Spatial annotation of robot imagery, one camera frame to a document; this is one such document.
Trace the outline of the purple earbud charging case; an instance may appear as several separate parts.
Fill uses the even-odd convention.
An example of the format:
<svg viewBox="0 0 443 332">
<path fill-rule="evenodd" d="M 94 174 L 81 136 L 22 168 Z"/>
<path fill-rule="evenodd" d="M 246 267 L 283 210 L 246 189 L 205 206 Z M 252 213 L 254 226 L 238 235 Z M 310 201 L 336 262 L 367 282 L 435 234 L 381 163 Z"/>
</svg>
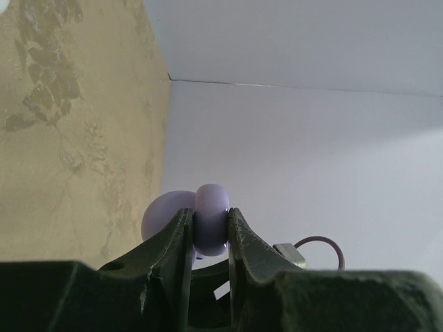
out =
<svg viewBox="0 0 443 332">
<path fill-rule="evenodd" d="M 196 192 L 177 190 L 162 194 L 147 207 L 141 223 L 141 236 L 147 241 L 159 233 L 180 209 L 191 209 L 193 260 L 216 257 L 228 243 L 229 198 L 218 184 L 202 185 Z"/>
</svg>

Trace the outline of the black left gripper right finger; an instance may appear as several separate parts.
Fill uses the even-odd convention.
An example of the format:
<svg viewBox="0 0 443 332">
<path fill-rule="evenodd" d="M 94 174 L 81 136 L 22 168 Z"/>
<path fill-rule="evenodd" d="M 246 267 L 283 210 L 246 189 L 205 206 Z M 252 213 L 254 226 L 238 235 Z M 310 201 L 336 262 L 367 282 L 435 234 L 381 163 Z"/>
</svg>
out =
<svg viewBox="0 0 443 332">
<path fill-rule="evenodd" d="M 441 331 L 442 289 L 395 270 L 303 270 L 229 212 L 231 323 L 236 331 Z"/>
</svg>

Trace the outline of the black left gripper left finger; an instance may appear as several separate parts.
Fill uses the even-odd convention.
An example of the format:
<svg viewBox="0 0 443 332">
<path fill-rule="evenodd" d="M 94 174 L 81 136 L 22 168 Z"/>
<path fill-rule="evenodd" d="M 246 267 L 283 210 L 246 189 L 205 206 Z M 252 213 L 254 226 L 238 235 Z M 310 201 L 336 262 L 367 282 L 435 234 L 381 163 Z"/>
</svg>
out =
<svg viewBox="0 0 443 332">
<path fill-rule="evenodd" d="M 80 261 L 1 264 L 2 331 L 185 331 L 192 212 L 97 270 Z"/>
</svg>

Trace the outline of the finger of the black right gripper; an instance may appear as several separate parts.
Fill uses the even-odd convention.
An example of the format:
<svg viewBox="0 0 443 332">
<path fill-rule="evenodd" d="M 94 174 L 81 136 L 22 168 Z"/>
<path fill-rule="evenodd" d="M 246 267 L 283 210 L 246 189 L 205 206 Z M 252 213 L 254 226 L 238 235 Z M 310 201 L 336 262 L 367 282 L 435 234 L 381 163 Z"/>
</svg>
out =
<svg viewBox="0 0 443 332">
<path fill-rule="evenodd" d="M 219 299 L 214 291 L 229 281 L 228 260 L 193 270 L 190 282 L 188 327 L 218 329 L 231 325 L 230 294 Z"/>
</svg>

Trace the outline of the white earbud charging case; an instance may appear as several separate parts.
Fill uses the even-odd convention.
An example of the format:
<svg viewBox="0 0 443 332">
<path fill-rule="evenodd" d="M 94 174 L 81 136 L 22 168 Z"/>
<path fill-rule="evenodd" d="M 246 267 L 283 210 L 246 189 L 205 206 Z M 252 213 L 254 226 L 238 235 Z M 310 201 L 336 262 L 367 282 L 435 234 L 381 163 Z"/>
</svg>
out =
<svg viewBox="0 0 443 332">
<path fill-rule="evenodd" d="M 0 14 L 3 14 L 7 10 L 9 3 L 9 0 L 0 0 Z"/>
</svg>

